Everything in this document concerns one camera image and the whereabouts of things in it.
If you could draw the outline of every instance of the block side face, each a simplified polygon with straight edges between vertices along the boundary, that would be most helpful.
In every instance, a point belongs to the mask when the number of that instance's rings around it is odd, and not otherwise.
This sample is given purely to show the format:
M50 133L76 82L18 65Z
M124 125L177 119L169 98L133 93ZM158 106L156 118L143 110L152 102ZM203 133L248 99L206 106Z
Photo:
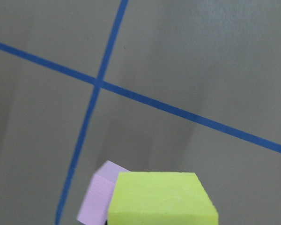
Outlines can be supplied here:
M166 213L109 212L108 225L218 225L218 217Z
M114 212L218 216L194 173L120 173L110 209Z
M77 220L85 225L104 225L115 184L94 175L85 194Z

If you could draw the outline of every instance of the block top face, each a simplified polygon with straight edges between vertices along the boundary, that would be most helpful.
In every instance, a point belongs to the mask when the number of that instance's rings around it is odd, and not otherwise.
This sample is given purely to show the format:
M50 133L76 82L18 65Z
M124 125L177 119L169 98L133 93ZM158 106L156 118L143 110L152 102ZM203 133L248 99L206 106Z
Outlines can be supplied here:
M95 175L99 175L112 183L116 183L119 172L129 172L129 170L127 170L111 161L106 161L96 171Z
M198 177L190 172L121 172L109 212L218 218Z

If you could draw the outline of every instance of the foam block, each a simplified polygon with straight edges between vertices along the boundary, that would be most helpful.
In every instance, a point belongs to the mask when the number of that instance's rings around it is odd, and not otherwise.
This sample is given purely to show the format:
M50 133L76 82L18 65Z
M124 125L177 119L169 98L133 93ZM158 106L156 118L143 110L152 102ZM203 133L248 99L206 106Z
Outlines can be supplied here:
M94 173L78 213L78 221L85 225L105 225L119 172L128 170L107 161Z
M120 173L108 225L218 225L218 213L195 173Z

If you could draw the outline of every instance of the blue painter's tape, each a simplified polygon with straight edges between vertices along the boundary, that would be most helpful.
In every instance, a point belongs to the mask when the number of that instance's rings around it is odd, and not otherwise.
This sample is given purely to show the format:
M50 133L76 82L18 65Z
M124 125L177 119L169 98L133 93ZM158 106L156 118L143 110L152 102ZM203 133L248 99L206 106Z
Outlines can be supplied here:
M36 64L39 64L39 65L43 66L43 67L55 70L55 71L60 72L62 74L66 74L66 75L71 76L73 78L76 78L78 80L81 80L81 81L84 81L84 82L87 82L87 83L90 83L90 84L95 84L95 82L96 82L96 79L94 77L91 77L91 76L88 76L86 74L80 73L76 70L64 67L64 66L59 65L57 63L51 62L49 60L45 60L41 57L38 57L38 56L35 56L33 54L24 52L22 50L10 47L10 46L5 45L3 43L0 43L0 50L2 50L4 52L7 52L9 54L18 56L18 57L20 57L22 59L25 59L25 60L28 60L30 62L34 62Z
M100 66L100 69L99 69L99 73L98 73L98 77L97 77L99 83L101 83L104 79L105 72L106 72L106 69L108 67L109 60L111 58L111 53L112 53L115 41L117 39L118 30L120 28L120 25L121 25L121 22L122 22L127 4L128 4L128 0L122 0L120 5L119 5L118 13L117 13L116 18L114 20L114 23L113 23L113 26L112 26L112 29L111 29L111 33L110 33L110 36L109 36L109 40L108 40L108 43L107 43L107 46L106 46L106 49L105 49L105 53L104 53L104 56L103 56L103 59L102 59L102 62L101 62L101 66Z
M88 105L88 109L85 113L85 117L82 123L82 127L78 136L78 140L75 146L75 150L72 156L72 160L71 160L71 164L69 166L68 172L67 172L67 177L66 177L66 181L64 183L61 195L60 195L60 199L59 199L59 203L56 209L56 214L55 214L55 224L58 225L60 223L60 219L62 216L62 212L63 209L65 207L66 204L66 200L67 200L67 196L68 196L68 192L70 190L71 187L71 183L72 183L72 179L75 173L75 168L77 166L78 163L78 159L82 150L82 146L85 140L85 135L88 129L88 124L91 118L91 115L94 111L94 108L96 106L96 102L98 99L98 95L99 95L99 91L100 91L100 87L99 86L95 86L93 89L93 93L91 95L90 101L89 101L89 105Z
M91 96L91 99L90 99L90 102L89 102L89 105L88 105L88 109L87 109L87 112L85 114L85 118L84 118L81 130L80 130L80 133L79 133L78 141L76 143L76 147L75 147L74 154L73 154L73 157L72 157L72 160L71 160L71 164L70 164L70 167L68 169L66 181L64 183L63 190L62 190L62 193L61 193L61 196L60 196L60 199L59 199L59 203L58 203L58 206L57 206L57 209L56 209L56 215L55 215L55 224L56 225L59 225L59 223L60 223L62 212L63 212L63 209L64 209L65 204L66 204L68 192L69 192L70 187L71 187L71 183L72 183L72 179L73 179L73 176L74 176L75 168L78 164L79 156L80 156L82 146L83 146L83 143L84 143L84 139L85 139L85 135L86 135L86 132L87 132L88 124L89 124L89 121L91 119L91 115L94 111L94 108L96 106L96 102L97 102L97 99L98 99L98 96L99 96L99 93L100 93L100 89L101 89L100 85L102 84L102 82L104 80L104 76L105 76L105 73L106 73L106 69L108 67L109 59L111 57L113 46L114 46L114 43L116 41L118 30L120 28L120 24L121 24L121 21L123 19L127 4L128 4L128 0L122 0L121 1L120 5L119 5L119 8L118 8L116 18L114 20L114 23L113 23L113 26L112 26L112 29L111 29L109 40L108 40L108 43L107 43L107 46L106 46L106 49L105 49L105 52L104 52L104 56L103 56L103 59L102 59L102 62L101 62L101 66L100 66L100 69L99 69L99 72L98 72L97 82L95 83L95 87L94 87L94 90L93 90L93 93L92 93L92 96Z
M133 91L130 90L126 90L124 88L121 88L119 86L116 86L114 84L108 83L108 82L103 82L102 83L102 88L109 90L111 92L117 93L119 95L122 95L124 97L133 99L135 101L144 103L146 105L152 106L154 108L160 109L162 111L174 114L176 116L179 116L181 118L193 121L195 123L199 123L201 125L204 125L206 127L221 131L223 133L229 134L231 136L243 139L245 141L251 142L253 144L265 147L267 149L271 149L274 150L276 152L281 153L281 145L274 143L272 141L266 140L264 138L255 136L255 135L251 135L247 132L235 129L233 127L229 127L227 125L224 125L222 123L204 118L202 116L196 115L194 113L179 109L177 107L168 105L166 103L154 100L152 98L146 97L144 95L135 93Z

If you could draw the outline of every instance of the pink foam block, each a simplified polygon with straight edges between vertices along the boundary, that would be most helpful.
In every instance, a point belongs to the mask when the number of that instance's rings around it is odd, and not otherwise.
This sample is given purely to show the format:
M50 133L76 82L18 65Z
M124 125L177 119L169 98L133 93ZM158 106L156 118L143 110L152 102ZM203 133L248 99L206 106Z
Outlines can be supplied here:
M106 161L93 175L77 220L85 225L104 225L119 172L127 169Z

